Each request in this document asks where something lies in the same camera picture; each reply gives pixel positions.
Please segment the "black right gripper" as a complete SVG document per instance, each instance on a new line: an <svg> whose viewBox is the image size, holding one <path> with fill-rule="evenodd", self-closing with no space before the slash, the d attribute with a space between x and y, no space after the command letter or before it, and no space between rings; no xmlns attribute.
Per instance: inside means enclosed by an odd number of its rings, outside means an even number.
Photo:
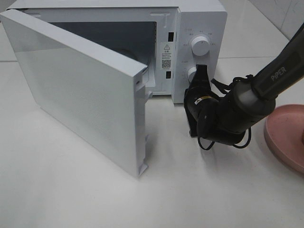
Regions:
<svg viewBox="0 0 304 228"><path fill-rule="evenodd" d="M191 84L184 94L184 108L190 135L209 137L216 119L219 97L211 91L207 65L196 65Z"/></svg>

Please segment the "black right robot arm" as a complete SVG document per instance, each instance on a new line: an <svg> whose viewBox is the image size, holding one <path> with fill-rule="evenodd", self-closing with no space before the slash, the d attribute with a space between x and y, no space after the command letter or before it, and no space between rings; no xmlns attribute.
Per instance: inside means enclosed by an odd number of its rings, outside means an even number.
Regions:
<svg viewBox="0 0 304 228"><path fill-rule="evenodd" d="M251 126L270 115L276 98L304 76L304 28L300 27L281 53L255 76L235 77L229 85L209 80L206 65L196 65L184 93L190 136L211 143L245 148Z"/></svg>

